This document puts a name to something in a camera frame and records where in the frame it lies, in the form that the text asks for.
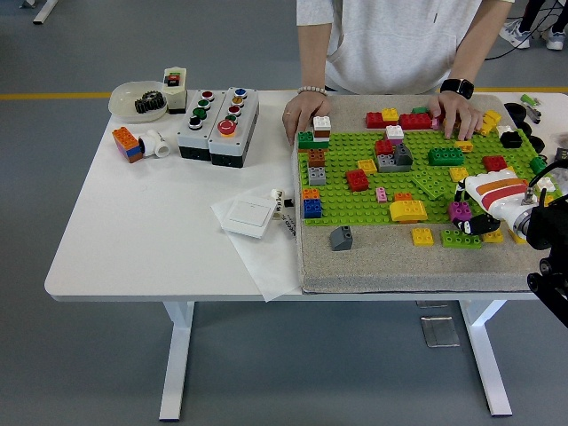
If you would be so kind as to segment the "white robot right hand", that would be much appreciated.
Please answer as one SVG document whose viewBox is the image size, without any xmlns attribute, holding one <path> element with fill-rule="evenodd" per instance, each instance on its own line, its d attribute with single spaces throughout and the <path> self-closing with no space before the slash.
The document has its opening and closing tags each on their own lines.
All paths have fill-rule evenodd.
<svg viewBox="0 0 568 426">
<path fill-rule="evenodd" d="M 468 235 L 496 231 L 501 221 L 519 238 L 526 239 L 532 210 L 538 205 L 534 190 L 512 170 L 490 171 L 459 181 L 455 201 L 471 198 L 484 211 L 469 220 L 452 222 Z"/>
</svg>

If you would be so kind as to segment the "person's right hand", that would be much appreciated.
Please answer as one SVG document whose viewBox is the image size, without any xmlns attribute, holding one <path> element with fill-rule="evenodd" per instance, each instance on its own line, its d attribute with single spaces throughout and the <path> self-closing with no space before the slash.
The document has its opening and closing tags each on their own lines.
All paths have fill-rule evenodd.
<svg viewBox="0 0 568 426">
<path fill-rule="evenodd" d="M 331 104 L 326 95 L 316 91 L 303 91 L 292 98 L 285 106 L 282 123 L 289 144 L 296 141 L 296 134 L 307 130 L 313 116 L 326 116 Z"/>
</svg>

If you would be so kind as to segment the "person's left hand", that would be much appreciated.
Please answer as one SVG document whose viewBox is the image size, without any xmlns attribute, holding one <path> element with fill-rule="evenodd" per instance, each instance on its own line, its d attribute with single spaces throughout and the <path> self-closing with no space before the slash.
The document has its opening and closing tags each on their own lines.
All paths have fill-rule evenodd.
<svg viewBox="0 0 568 426">
<path fill-rule="evenodd" d="M 471 139 L 473 134 L 483 125 L 483 114 L 474 108 L 462 95 L 444 91 L 430 97 L 429 110 L 435 117 L 445 115 L 444 134 L 450 138 L 454 133 L 454 125 L 458 126 L 458 139 Z"/>
</svg>

